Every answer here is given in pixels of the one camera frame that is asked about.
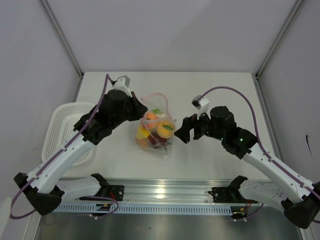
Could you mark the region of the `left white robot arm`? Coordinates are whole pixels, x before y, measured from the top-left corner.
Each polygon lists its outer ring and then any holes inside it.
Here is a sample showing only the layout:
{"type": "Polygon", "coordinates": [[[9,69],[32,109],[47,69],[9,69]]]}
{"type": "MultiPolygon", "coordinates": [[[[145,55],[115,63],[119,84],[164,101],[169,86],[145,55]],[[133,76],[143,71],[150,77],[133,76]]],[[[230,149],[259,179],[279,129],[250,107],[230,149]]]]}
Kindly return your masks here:
{"type": "Polygon", "coordinates": [[[62,181],[61,177],[86,152],[97,146],[122,123],[140,120],[147,112],[136,97],[122,90],[112,89],[102,96],[89,113],[74,125],[71,139],[47,161],[29,173],[19,172],[14,181],[33,206],[45,216],[63,201],[73,199],[115,201],[110,185],[99,173],[78,180],[62,181]]]}

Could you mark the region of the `pink orange toy peach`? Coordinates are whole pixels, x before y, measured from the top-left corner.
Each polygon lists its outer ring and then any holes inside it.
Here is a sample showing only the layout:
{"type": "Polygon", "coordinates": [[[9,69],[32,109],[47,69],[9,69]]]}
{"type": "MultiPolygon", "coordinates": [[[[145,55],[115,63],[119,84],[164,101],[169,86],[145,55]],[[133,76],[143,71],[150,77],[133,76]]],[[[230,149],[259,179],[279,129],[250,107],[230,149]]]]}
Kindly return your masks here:
{"type": "Polygon", "coordinates": [[[155,113],[149,111],[144,115],[144,122],[146,128],[154,129],[159,124],[159,117],[155,113]]]}

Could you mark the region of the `red toy apple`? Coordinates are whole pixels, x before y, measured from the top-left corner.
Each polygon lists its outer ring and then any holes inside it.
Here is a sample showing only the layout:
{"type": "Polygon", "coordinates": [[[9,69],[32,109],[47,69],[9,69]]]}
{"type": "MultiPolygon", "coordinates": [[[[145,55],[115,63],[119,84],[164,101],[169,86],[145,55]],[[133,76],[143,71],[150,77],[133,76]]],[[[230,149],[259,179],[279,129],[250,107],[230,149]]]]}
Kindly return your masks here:
{"type": "Polygon", "coordinates": [[[155,149],[165,147],[168,142],[166,138],[160,137],[157,133],[149,135],[147,139],[155,149]]]}

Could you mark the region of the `orange toy pineapple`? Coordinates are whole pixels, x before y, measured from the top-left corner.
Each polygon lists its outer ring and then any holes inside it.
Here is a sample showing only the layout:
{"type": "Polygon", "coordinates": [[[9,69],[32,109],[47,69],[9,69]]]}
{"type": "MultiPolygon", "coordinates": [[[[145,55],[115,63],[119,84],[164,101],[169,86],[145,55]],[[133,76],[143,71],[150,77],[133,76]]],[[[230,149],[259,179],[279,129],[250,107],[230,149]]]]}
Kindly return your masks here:
{"type": "Polygon", "coordinates": [[[149,141],[147,138],[136,139],[136,143],[138,146],[144,149],[149,147],[149,141]]]}

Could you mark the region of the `white green toy cabbage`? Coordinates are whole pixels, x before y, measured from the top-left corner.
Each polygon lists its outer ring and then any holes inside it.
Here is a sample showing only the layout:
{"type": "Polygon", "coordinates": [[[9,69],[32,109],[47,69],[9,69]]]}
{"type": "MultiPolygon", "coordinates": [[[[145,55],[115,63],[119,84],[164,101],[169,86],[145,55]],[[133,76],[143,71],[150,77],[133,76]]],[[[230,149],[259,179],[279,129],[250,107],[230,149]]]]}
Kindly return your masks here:
{"type": "Polygon", "coordinates": [[[163,111],[161,111],[159,108],[155,108],[152,110],[152,112],[159,118],[166,118],[167,117],[167,114],[164,113],[163,111]]]}

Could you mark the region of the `clear zip top bag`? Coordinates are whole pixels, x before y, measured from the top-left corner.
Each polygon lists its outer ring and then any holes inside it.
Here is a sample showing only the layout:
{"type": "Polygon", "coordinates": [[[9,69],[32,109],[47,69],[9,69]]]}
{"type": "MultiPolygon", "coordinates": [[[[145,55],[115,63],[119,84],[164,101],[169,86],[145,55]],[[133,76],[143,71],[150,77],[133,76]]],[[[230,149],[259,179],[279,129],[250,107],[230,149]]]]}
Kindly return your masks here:
{"type": "Polygon", "coordinates": [[[159,92],[141,98],[147,112],[140,119],[135,142],[143,150],[168,158],[172,153],[176,119],[169,112],[167,97],[159,92]]]}

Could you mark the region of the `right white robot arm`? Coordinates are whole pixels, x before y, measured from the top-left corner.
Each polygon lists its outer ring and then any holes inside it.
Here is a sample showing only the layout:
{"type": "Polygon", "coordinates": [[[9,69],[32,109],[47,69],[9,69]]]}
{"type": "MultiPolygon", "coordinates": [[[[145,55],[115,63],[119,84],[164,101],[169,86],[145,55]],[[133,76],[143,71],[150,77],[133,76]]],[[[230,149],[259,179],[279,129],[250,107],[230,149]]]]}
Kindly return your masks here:
{"type": "Polygon", "coordinates": [[[237,126],[226,106],[214,107],[209,114],[185,117],[174,135],[184,143],[202,136],[219,140],[223,148],[238,159],[252,165],[268,177],[276,189],[243,178],[231,186],[228,196],[234,202],[242,199],[266,204],[284,213],[295,226],[307,229],[320,211],[320,184],[301,176],[263,148],[258,136],[237,126]]]}

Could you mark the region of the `yellow toy pear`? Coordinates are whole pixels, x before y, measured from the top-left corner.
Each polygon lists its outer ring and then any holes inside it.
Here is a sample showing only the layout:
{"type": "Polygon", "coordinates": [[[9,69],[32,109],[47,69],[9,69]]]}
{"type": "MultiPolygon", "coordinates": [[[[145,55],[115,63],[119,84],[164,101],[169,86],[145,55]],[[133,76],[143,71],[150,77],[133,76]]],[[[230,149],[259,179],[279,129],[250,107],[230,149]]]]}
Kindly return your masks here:
{"type": "Polygon", "coordinates": [[[147,139],[148,137],[150,136],[150,132],[142,127],[142,126],[139,126],[136,130],[136,139],[140,140],[140,139],[147,139]]]}

